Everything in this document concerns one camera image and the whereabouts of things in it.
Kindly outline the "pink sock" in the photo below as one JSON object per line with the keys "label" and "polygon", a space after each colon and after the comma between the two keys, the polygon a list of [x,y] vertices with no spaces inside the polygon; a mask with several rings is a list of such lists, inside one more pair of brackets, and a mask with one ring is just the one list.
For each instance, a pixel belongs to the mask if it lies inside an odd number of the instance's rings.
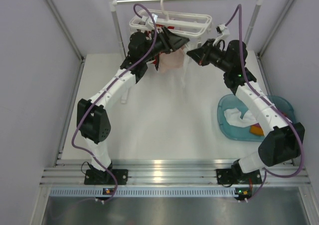
{"label": "pink sock", "polygon": [[181,68],[184,62],[184,51],[179,49],[175,52],[159,55],[159,68],[160,73],[165,73],[171,69]]}

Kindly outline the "white plastic clip hanger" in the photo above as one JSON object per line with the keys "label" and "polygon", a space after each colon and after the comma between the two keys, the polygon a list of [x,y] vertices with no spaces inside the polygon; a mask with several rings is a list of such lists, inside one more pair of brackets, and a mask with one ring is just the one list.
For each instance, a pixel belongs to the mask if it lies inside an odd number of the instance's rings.
{"label": "white plastic clip hanger", "polygon": [[[202,45],[202,37],[211,31],[212,17],[207,14],[185,13],[168,11],[164,8],[164,0],[160,0],[160,10],[150,9],[149,12],[158,15],[156,25],[158,28],[166,26],[174,34],[187,37],[193,43],[193,47]],[[142,9],[130,20],[129,27],[131,32],[151,31],[154,28],[146,27],[142,24],[142,16],[151,16]]]}

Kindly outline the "white sock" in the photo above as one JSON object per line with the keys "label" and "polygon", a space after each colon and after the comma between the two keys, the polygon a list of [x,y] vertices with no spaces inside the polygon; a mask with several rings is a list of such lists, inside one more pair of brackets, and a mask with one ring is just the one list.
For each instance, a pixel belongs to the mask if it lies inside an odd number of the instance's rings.
{"label": "white sock", "polygon": [[257,124],[256,118],[249,110],[243,114],[237,108],[227,109],[224,111],[224,117],[229,125],[239,128],[246,128]]}
{"label": "white sock", "polygon": [[187,72],[187,68],[188,68],[188,65],[189,65],[189,61],[190,61],[190,57],[187,55],[187,52],[189,52],[192,49],[193,49],[193,47],[192,47],[191,43],[187,43],[184,46],[184,49],[183,49],[184,59],[183,59],[182,76],[181,76],[181,86],[182,86],[182,88],[184,88],[185,85],[186,85],[185,77],[186,77],[186,72]]}

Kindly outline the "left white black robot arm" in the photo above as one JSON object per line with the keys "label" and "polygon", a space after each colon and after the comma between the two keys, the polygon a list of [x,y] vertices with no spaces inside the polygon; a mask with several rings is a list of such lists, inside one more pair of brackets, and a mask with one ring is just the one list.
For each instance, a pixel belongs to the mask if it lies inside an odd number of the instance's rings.
{"label": "left white black robot arm", "polygon": [[77,131],[87,143],[91,156],[85,171],[85,185],[124,185],[128,170],[113,169],[108,154],[107,137],[111,124],[107,112],[122,95],[137,84],[148,69],[148,62],[160,54],[170,54],[181,49],[189,38],[172,33],[168,28],[150,33],[137,31],[130,36],[128,55],[115,76],[91,98],[77,104]]}

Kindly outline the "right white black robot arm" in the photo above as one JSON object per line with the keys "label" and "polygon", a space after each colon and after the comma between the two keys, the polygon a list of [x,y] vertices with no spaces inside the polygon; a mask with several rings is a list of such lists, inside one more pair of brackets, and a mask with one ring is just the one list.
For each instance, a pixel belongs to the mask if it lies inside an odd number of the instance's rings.
{"label": "right white black robot arm", "polygon": [[242,184],[254,171],[297,157],[303,160],[305,128],[301,123],[292,123],[263,93],[256,77],[245,66],[246,44],[232,40],[226,50],[221,50],[214,43],[214,39],[209,39],[186,54],[200,66],[212,64],[224,72],[226,87],[252,113],[265,136],[256,152],[232,164],[233,179]]}

